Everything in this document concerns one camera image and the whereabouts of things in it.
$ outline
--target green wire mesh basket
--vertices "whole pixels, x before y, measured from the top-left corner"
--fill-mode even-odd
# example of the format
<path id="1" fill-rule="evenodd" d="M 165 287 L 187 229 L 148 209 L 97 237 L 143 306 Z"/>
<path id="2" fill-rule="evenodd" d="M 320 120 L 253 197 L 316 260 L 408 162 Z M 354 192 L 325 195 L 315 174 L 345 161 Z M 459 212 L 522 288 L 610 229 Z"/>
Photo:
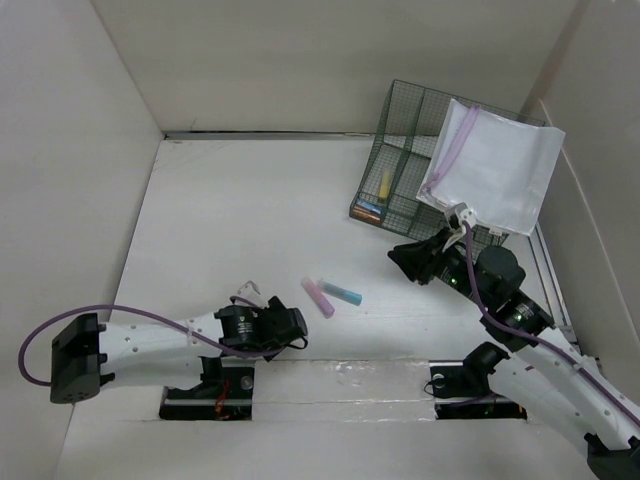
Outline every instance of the green wire mesh basket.
<path id="1" fill-rule="evenodd" d="M 510 120 L 544 125 L 540 120 L 518 113 L 394 80 L 382 108 L 369 161 L 351 203 L 349 215 L 352 218 L 415 240 L 425 240 L 446 226 L 442 212 L 418 201 L 416 195 L 452 98 L 466 107 L 480 105 L 483 110 Z M 387 182 L 385 196 L 381 185 Z M 376 207 L 373 208 L 375 211 L 363 211 L 363 204 L 373 204 L 371 208 Z M 506 235 L 493 234 L 485 227 L 476 227 L 474 257 L 484 247 L 501 245 L 506 238 Z"/>

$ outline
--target purple tube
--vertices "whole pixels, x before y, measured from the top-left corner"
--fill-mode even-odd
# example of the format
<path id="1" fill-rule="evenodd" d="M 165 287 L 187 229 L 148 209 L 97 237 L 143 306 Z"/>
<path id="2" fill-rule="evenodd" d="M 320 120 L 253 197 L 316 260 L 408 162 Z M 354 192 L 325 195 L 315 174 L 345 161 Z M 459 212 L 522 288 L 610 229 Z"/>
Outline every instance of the purple tube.
<path id="1" fill-rule="evenodd" d="M 313 283 L 313 280 L 309 277 L 304 277 L 300 281 L 300 285 L 302 285 L 302 288 L 306 290 L 315 304 L 318 305 L 318 308 L 324 315 L 324 318 L 331 318 L 336 310 L 333 308 L 333 305 L 329 303 L 327 297 L 322 294 L 318 286 Z"/>

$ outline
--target purple strap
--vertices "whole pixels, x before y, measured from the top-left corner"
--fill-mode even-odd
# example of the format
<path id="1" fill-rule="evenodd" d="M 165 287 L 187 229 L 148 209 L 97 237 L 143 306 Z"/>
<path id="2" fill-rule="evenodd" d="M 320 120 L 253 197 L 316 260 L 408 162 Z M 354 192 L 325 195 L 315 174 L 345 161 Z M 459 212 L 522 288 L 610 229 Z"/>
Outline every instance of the purple strap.
<path id="1" fill-rule="evenodd" d="M 458 158 L 458 155 L 460 155 L 460 151 L 464 146 L 464 142 L 467 141 L 467 137 L 471 133 L 471 129 L 475 125 L 479 113 L 479 105 L 474 105 L 469 110 L 467 110 L 466 115 L 462 119 L 462 123 L 460 123 L 460 128 L 458 128 L 458 131 L 453 137 L 451 145 L 449 145 L 449 149 L 442 159 L 442 162 L 440 162 L 440 165 L 436 167 L 431 178 L 427 180 L 422 188 L 420 188 L 420 195 L 431 193 L 431 190 L 442 181 L 447 173 L 449 173 L 449 170 L 451 170 L 451 167 L 456 161 L 456 158 Z"/>

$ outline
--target white table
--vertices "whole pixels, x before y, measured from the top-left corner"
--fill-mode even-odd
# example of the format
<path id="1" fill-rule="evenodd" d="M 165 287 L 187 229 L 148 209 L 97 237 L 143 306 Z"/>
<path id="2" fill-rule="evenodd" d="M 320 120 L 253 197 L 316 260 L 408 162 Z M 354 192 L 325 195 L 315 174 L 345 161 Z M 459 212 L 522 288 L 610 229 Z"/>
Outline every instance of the white table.
<path id="1" fill-rule="evenodd" d="M 116 303 L 185 318 L 226 305 L 252 279 L 301 308 L 310 344 L 259 366 L 255 397 L 271 409 L 256 407 L 252 422 L 157 420 L 159 388 L 78 404 L 58 478 L 590 478 L 569 444 L 535 421 L 434 421 L 420 362 L 462 359 L 490 337 L 471 302 L 441 282 L 409 283 L 386 257 L 408 239 L 348 218 L 371 142 L 162 143 Z M 545 305 L 528 239 L 507 246 L 528 272 L 523 289 Z M 335 300 L 335 316 L 323 318 L 300 287 L 307 275 L 362 293 L 362 306 Z M 352 389 L 336 365 L 355 366 Z M 405 367 L 410 379 L 394 382 Z M 381 388 L 387 381 L 393 388 Z M 267 399 L 280 384 L 289 387 Z M 309 396 L 316 384 L 321 400 Z M 373 391 L 383 393 L 367 397 Z M 402 408 L 359 416 L 367 401 Z"/>

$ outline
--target white plastic bag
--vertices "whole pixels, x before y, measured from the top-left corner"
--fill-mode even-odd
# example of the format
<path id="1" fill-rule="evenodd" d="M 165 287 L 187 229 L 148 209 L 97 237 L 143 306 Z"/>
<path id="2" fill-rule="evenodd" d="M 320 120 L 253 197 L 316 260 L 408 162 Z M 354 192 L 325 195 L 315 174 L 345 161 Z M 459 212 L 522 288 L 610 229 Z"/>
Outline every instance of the white plastic bag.
<path id="1" fill-rule="evenodd" d="M 564 135 L 554 127 L 469 110 L 452 99 L 417 199 L 442 211 L 464 202 L 479 224 L 530 235 Z M 453 155 L 445 158 L 450 150 Z"/>

